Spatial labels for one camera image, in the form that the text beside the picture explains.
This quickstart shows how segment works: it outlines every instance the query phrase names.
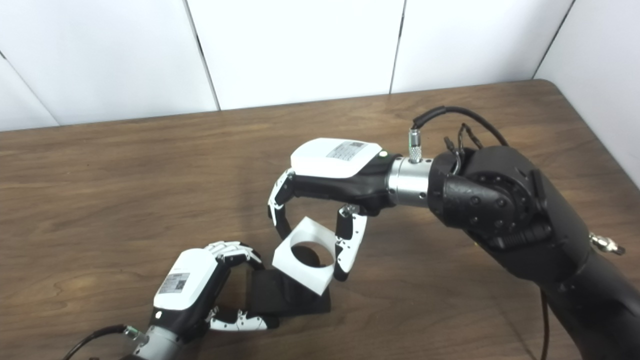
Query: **circular hole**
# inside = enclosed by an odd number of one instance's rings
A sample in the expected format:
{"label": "circular hole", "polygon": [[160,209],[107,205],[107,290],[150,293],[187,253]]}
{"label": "circular hole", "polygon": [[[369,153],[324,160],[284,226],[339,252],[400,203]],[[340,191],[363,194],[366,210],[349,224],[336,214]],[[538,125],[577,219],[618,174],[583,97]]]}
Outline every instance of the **circular hole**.
{"label": "circular hole", "polygon": [[312,268],[321,268],[333,264],[333,256],[331,255],[331,252],[318,243],[305,241],[297,243],[294,248],[296,247],[301,247],[302,249],[292,250],[293,255],[298,259],[298,261],[307,266],[311,266]]}

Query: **white wall panel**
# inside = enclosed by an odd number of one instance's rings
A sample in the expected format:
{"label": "white wall panel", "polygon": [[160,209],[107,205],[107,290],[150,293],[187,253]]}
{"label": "white wall panel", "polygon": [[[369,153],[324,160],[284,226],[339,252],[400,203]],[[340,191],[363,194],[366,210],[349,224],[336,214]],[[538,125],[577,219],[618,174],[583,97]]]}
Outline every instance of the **white wall panel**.
{"label": "white wall panel", "polygon": [[0,1],[0,49],[61,124],[216,109],[181,0]]}
{"label": "white wall panel", "polygon": [[558,86],[640,187],[640,3],[577,0],[536,78]]}
{"label": "white wall panel", "polygon": [[393,92],[531,79],[571,0],[407,0]]}
{"label": "white wall panel", "polygon": [[403,0],[188,0],[222,109],[385,94]]}
{"label": "white wall panel", "polygon": [[0,57],[0,131],[57,125],[27,84]]}

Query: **sticker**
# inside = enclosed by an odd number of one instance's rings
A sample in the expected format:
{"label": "sticker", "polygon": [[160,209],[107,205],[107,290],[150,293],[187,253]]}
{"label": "sticker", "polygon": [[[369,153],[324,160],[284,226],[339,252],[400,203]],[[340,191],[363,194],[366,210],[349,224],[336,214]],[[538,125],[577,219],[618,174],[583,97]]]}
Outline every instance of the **sticker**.
{"label": "sticker", "polygon": [[343,142],[342,144],[331,150],[327,158],[340,159],[344,161],[351,161],[360,150],[364,149],[367,143],[365,142]]}
{"label": "sticker", "polygon": [[181,293],[184,285],[187,283],[187,279],[189,279],[188,272],[167,275],[162,286],[160,286],[158,294]]}

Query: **wood grain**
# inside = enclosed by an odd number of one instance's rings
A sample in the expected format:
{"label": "wood grain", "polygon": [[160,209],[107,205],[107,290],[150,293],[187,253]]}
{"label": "wood grain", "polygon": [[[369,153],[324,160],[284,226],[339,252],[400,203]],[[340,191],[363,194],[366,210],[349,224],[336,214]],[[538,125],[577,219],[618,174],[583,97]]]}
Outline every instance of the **wood grain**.
{"label": "wood grain", "polygon": [[[265,203],[297,146],[343,137],[406,153],[411,119],[441,104],[493,122],[594,232],[627,247],[614,261],[640,286],[640,193],[545,81],[5,132],[0,358],[59,359],[99,327],[146,328],[154,293],[182,250],[241,240],[270,263],[278,236]],[[427,155],[444,151],[442,138],[463,120],[447,118],[425,128]],[[297,199],[288,213],[292,224],[310,215],[333,228],[338,206]],[[220,303],[244,303],[244,277],[234,272]],[[269,332],[211,333],[184,358],[524,360],[540,353],[535,286],[425,209],[371,219],[349,280],[331,291],[330,314],[285,319]],[[127,350],[120,337],[102,338],[76,359]],[[555,319],[550,358],[579,358]]]}

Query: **cable connector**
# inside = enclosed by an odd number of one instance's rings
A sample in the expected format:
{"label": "cable connector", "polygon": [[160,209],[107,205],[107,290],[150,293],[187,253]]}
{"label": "cable connector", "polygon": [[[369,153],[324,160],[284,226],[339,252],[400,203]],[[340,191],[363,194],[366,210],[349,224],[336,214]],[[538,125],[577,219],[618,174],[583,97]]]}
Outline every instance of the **cable connector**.
{"label": "cable connector", "polygon": [[409,130],[409,162],[417,164],[422,161],[422,144],[420,129]]}
{"label": "cable connector", "polygon": [[616,255],[624,255],[626,250],[622,246],[619,246],[615,241],[605,236],[589,233],[589,240],[595,245],[598,250],[602,252],[612,252]]}
{"label": "cable connector", "polygon": [[139,345],[144,345],[149,342],[149,337],[133,326],[127,326],[122,334]]}

